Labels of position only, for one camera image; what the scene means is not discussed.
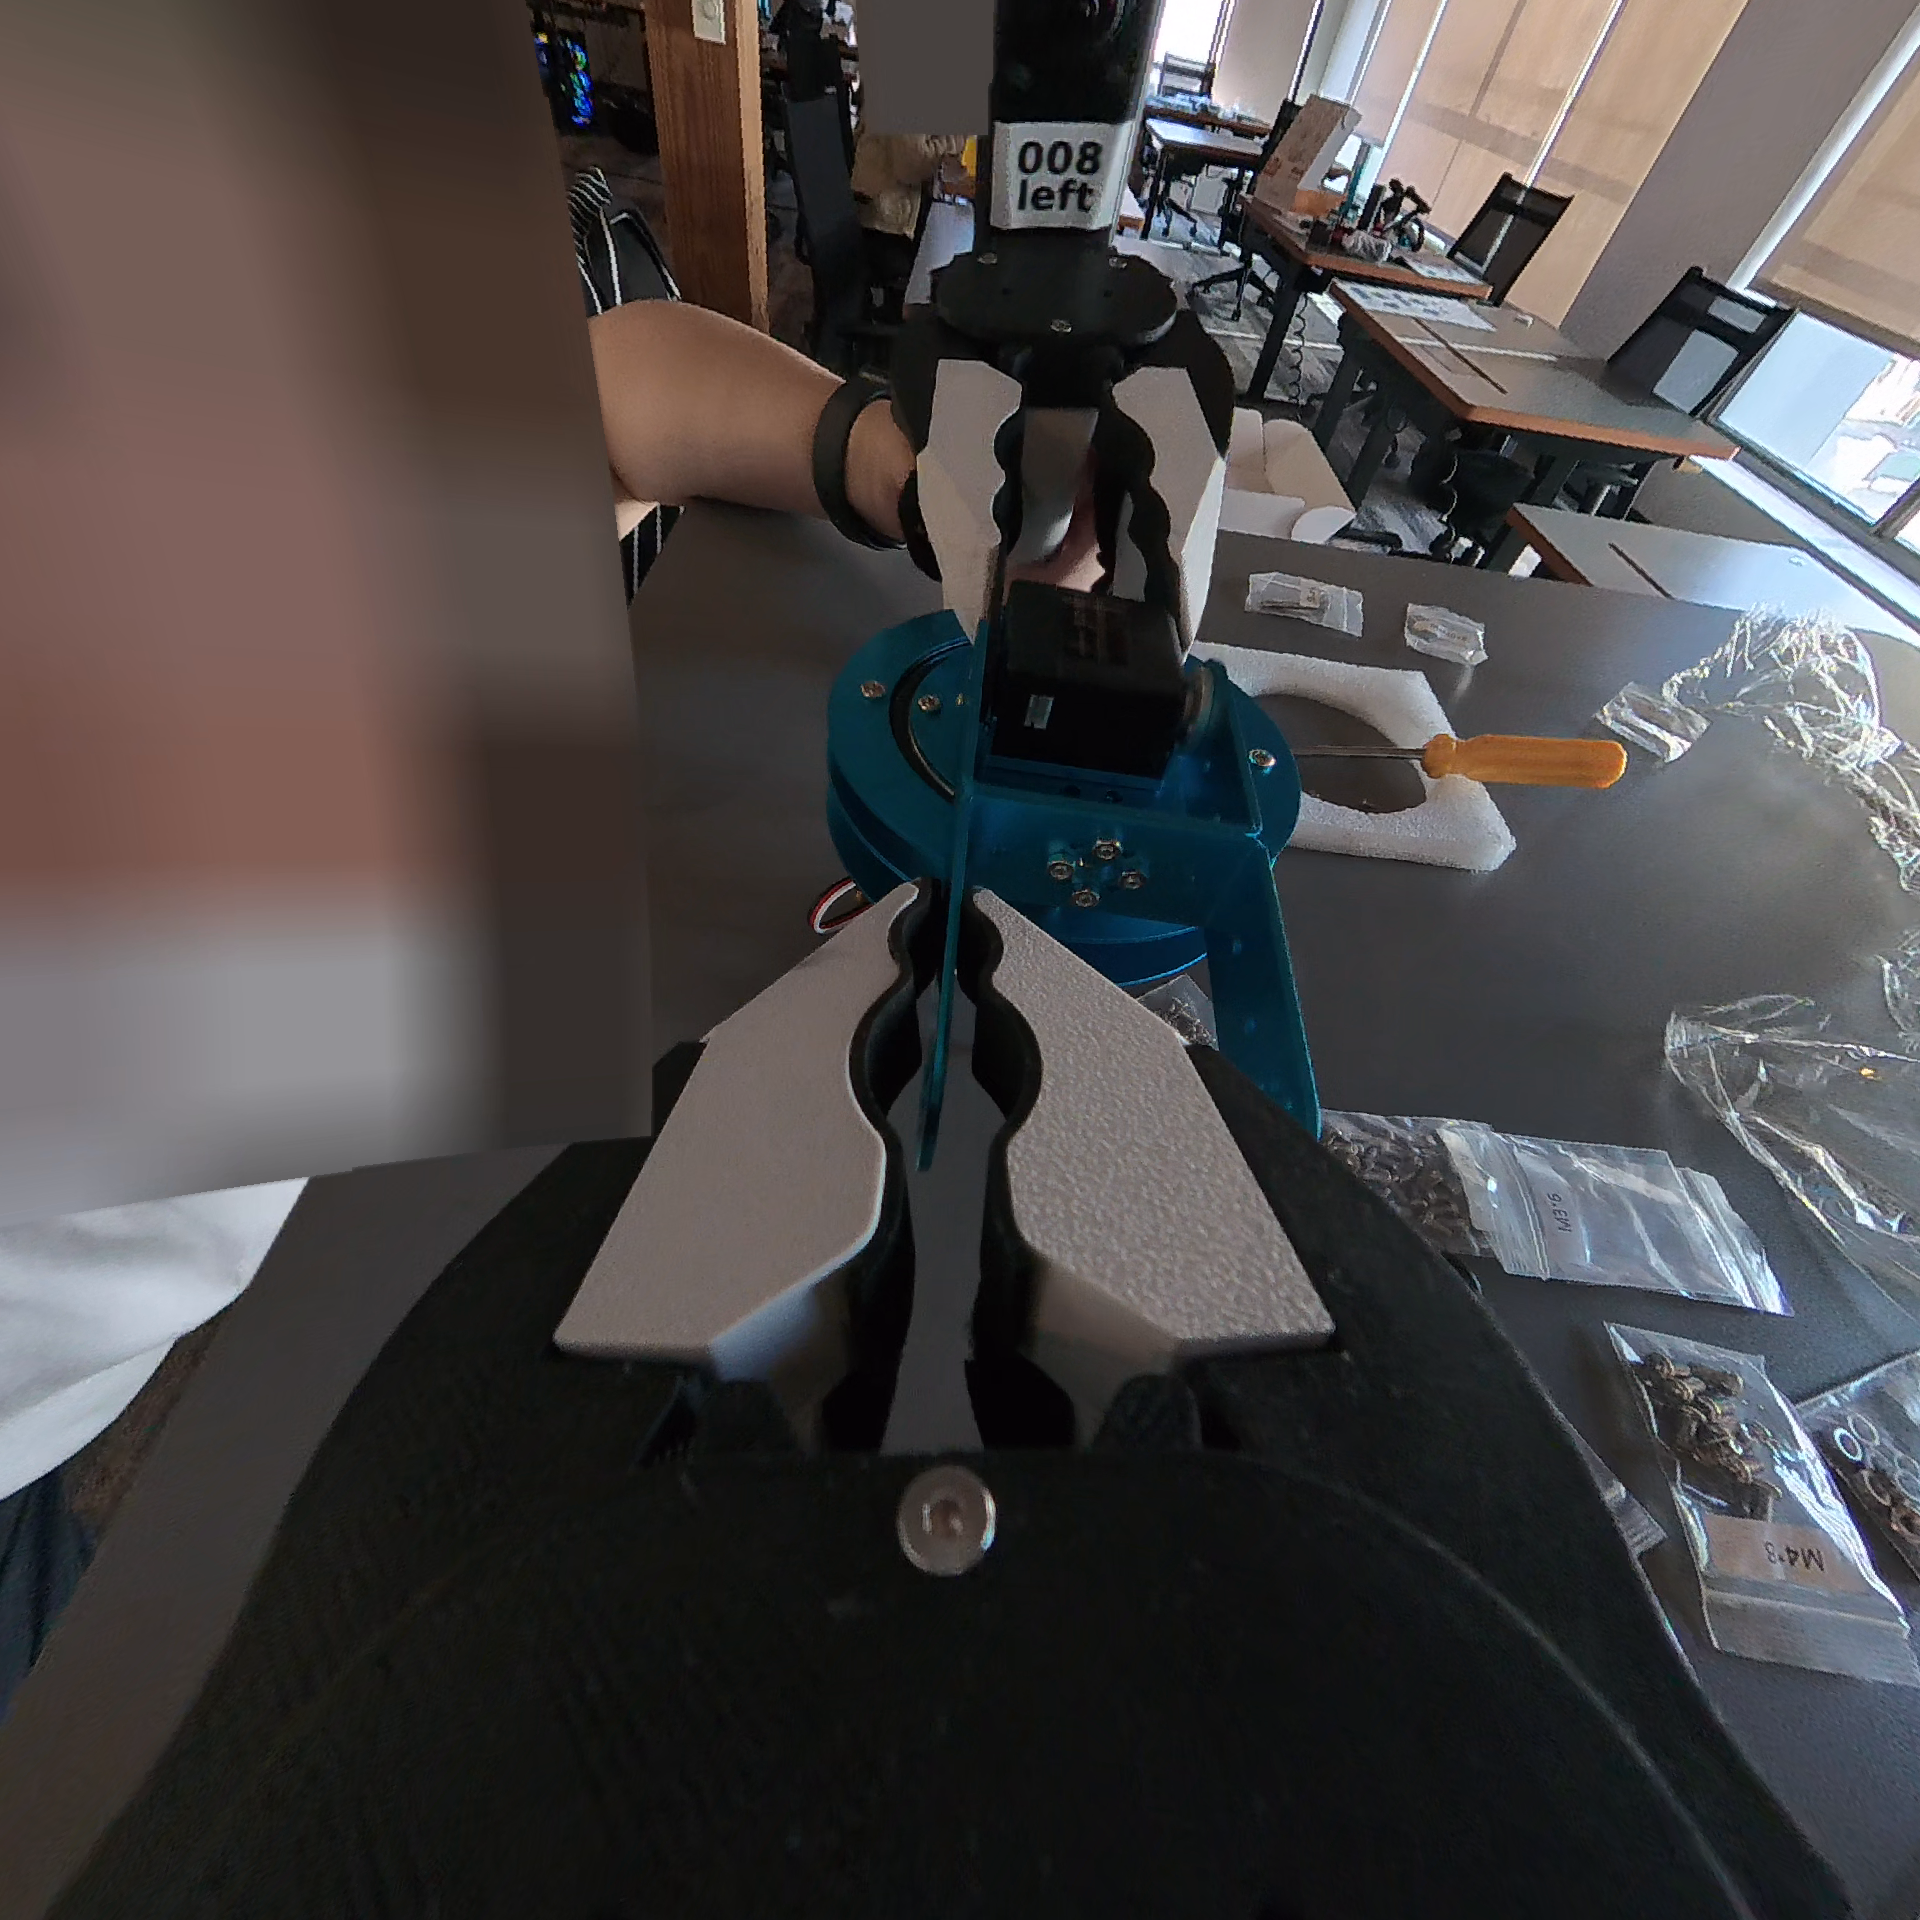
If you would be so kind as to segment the white foam packing sheet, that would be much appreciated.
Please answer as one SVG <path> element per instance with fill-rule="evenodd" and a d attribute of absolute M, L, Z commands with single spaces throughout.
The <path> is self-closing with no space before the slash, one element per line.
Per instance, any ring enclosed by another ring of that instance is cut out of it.
<path fill-rule="evenodd" d="M 1302 699 L 1374 725 L 1392 749 L 1413 749 L 1448 729 L 1426 674 L 1401 667 L 1320 663 L 1196 638 L 1201 663 L 1217 663 L 1251 699 Z M 1512 851 L 1495 796 L 1479 780 L 1426 780 L 1419 809 L 1357 812 L 1299 796 L 1289 849 L 1426 860 L 1486 874 Z"/>

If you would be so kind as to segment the wood-edged office table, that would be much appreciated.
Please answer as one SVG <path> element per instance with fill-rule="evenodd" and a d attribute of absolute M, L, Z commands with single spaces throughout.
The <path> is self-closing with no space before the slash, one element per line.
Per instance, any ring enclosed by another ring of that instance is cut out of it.
<path fill-rule="evenodd" d="M 1419 317 L 1380 312 L 1356 277 L 1332 284 L 1332 300 L 1341 312 L 1341 362 L 1314 413 L 1319 448 L 1332 448 L 1357 384 L 1377 397 L 1374 427 L 1346 473 L 1356 506 L 1404 424 L 1426 437 L 1448 427 L 1512 437 L 1528 462 L 1528 506 L 1556 506 L 1582 464 L 1650 469 L 1735 456 L 1714 424 L 1639 394 L 1606 362 L 1568 349 L 1545 322 L 1537 322 L 1537 347 L 1503 347 L 1507 315 L 1471 327 L 1470 300 L 1440 300 L 1455 312 L 1448 317 Z"/>
<path fill-rule="evenodd" d="M 1548 506 L 1507 506 L 1507 535 L 1543 556 L 1545 579 L 1650 592 L 1718 611 L 1831 615 L 1845 630 L 1916 643 L 1916 621 L 1878 608 L 1821 556 L 1781 544 L 1684 535 Z"/>
<path fill-rule="evenodd" d="M 1461 273 L 1444 253 L 1426 251 L 1401 251 L 1384 240 L 1357 240 L 1356 244 L 1320 244 L 1314 240 L 1314 225 L 1302 215 L 1274 209 L 1262 202 L 1240 205 L 1240 258 L 1244 265 L 1274 265 L 1274 317 L 1255 362 L 1255 375 L 1240 394 L 1244 406 L 1259 406 L 1267 397 L 1267 380 L 1279 362 L 1289 317 L 1299 312 L 1302 292 L 1320 292 L 1332 277 L 1377 284 L 1377 286 L 1404 286 L 1404 292 L 1431 292 L 1444 300 L 1491 300 L 1491 284 Z"/>
<path fill-rule="evenodd" d="M 1152 219 L 1169 209 L 1169 185 L 1177 176 L 1201 176 L 1208 170 L 1226 170 L 1237 180 L 1259 176 L 1262 136 L 1240 136 L 1221 127 L 1196 127 L 1161 113 L 1138 119 L 1143 148 L 1148 148 L 1148 195 L 1143 195 L 1143 236 Z"/>

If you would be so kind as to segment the person's white shirt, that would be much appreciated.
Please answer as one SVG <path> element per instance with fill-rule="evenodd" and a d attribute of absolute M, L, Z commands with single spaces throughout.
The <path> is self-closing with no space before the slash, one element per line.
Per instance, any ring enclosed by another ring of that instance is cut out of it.
<path fill-rule="evenodd" d="M 305 1180 L 2 1220 L 0 1496 L 87 1451 L 176 1335 L 226 1309 Z"/>

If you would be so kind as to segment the person's left forearm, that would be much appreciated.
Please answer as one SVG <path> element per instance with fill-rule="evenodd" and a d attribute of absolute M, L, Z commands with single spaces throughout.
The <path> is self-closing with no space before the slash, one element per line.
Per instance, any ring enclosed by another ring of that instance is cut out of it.
<path fill-rule="evenodd" d="M 826 521 L 810 448 L 832 399 L 858 406 L 840 464 L 847 521 L 880 544 L 903 537 L 897 494 L 916 452 L 860 384 L 691 300 L 593 315 L 586 357 L 618 537 L 698 499 Z"/>

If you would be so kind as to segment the cardboard box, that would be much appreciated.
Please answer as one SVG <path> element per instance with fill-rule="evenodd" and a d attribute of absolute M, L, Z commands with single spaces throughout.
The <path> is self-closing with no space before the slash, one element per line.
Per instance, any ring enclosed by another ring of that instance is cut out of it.
<path fill-rule="evenodd" d="M 1251 202 L 1289 209 L 1299 190 L 1319 190 L 1346 136 L 1357 127 L 1357 105 L 1308 95 L 1302 105 L 1284 99 L 1278 133 L 1262 148 L 1259 180 Z"/>

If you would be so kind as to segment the black mesh office chair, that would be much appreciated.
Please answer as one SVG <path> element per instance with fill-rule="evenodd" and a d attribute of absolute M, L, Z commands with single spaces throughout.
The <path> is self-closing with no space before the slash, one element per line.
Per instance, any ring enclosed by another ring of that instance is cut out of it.
<path fill-rule="evenodd" d="M 1762 300 L 1688 269 L 1606 362 L 1606 387 L 1615 397 L 1656 397 L 1699 420 L 1794 315 L 1797 304 Z"/>
<path fill-rule="evenodd" d="M 1502 175 L 1491 195 L 1448 240 L 1448 258 L 1486 284 L 1486 300 L 1502 304 L 1568 205 L 1575 195 L 1556 195 L 1512 175 Z"/>

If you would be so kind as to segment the wooden pillar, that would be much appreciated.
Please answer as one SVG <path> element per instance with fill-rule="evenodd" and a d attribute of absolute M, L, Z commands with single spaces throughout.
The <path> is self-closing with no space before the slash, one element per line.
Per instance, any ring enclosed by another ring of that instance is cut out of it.
<path fill-rule="evenodd" d="M 642 38 L 681 292 L 767 332 L 756 5 L 648 0 Z"/>

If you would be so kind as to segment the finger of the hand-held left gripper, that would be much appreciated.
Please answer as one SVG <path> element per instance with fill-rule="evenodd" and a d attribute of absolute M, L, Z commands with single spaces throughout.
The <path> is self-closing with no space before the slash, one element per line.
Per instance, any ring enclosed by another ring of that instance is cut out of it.
<path fill-rule="evenodd" d="M 1138 365 L 1111 384 L 1091 437 L 1104 592 L 1169 611 L 1190 648 L 1226 494 L 1233 412 L 1205 412 L 1190 367 Z"/>
<path fill-rule="evenodd" d="M 1023 384 L 984 362 L 937 362 L 916 506 L 962 638 L 993 611 L 1000 561 L 1049 556 L 1049 456 L 1027 484 Z"/>

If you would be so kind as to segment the cluster of small screw bags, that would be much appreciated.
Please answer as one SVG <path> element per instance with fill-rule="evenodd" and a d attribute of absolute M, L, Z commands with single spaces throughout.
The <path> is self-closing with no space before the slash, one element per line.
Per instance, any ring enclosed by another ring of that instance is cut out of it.
<path fill-rule="evenodd" d="M 1666 1150 L 1374 1113 L 1320 1113 L 1320 1139 L 1448 1258 L 1788 1319 L 1723 1187 Z M 1916 1578 L 1916 1348 L 1788 1402 L 1762 1356 L 1623 1323 L 1601 1335 L 1661 1451 L 1706 1636 L 1916 1689 L 1916 1608 L 1872 1561 L 1883 1541 Z"/>

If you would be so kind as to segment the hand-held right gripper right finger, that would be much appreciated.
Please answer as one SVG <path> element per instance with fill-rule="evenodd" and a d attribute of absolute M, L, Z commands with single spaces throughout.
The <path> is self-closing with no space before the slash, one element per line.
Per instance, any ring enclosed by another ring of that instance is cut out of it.
<path fill-rule="evenodd" d="M 958 959 L 1005 1116 L 966 1356 L 980 1441 L 1075 1444 L 1130 1379 L 1320 1348 L 1332 1309 L 1190 1045 L 990 890 Z"/>

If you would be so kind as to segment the crumpled clear plastic wrap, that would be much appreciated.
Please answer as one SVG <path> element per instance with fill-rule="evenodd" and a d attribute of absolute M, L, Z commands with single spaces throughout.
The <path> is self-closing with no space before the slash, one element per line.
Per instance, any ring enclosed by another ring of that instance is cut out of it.
<path fill-rule="evenodd" d="M 1779 749 L 1843 785 L 1903 890 L 1920 890 L 1916 729 L 1891 722 L 1878 667 L 1845 626 L 1779 608 L 1735 611 L 1732 632 L 1661 695 L 1706 714 L 1751 714 Z"/>
<path fill-rule="evenodd" d="M 1788 1199 L 1891 1298 L 1920 1298 L 1920 934 L 1883 965 L 1891 1045 L 1805 992 L 1680 1009 L 1666 1059 Z"/>

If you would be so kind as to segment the orange-handled screwdriver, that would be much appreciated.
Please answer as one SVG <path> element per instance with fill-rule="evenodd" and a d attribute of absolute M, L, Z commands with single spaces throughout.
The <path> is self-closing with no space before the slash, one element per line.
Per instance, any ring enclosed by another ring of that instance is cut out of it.
<path fill-rule="evenodd" d="M 1629 752 L 1615 738 L 1537 738 L 1537 736 L 1437 736 L 1419 749 L 1356 749 L 1356 745 L 1314 745 L 1289 749 L 1302 757 L 1374 757 L 1407 762 L 1426 780 L 1479 780 L 1479 785 L 1528 785 L 1528 788 L 1609 788 L 1629 769 Z"/>

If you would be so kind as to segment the blue toy robot arm base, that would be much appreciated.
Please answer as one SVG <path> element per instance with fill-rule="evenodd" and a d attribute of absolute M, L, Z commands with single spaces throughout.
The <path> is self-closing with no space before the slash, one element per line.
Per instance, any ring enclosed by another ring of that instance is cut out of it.
<path fill-rule="evenodd" d="M 1320 1131 L 1274 860 L 1299 768 L 1152 603 L 1023 579 L 831 684 L 831 838 L 868 900 L 990 890 L 1118 989 L 1208 965 L 1217 1047 Z"/>

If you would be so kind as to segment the beige roller blind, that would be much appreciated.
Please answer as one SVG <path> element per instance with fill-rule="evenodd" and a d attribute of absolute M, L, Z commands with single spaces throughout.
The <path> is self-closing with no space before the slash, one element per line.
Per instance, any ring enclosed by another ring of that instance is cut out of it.
<path fill-rule="evenodd" d="M 1920 66 L 1904 66 L 1762 265 L 1762 292 L 1920 349 Z"/>

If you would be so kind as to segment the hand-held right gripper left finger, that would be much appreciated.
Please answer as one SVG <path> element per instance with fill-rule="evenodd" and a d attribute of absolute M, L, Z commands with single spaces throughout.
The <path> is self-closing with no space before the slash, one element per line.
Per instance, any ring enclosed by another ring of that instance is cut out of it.
<path fill-rule="evenodd" d="M 927 890 L 897 886 L 712 1026 L 558 1344 L 777 1391 L 796 1435 L 876 1451 L 911 1323 L 909 1159 Z"/>

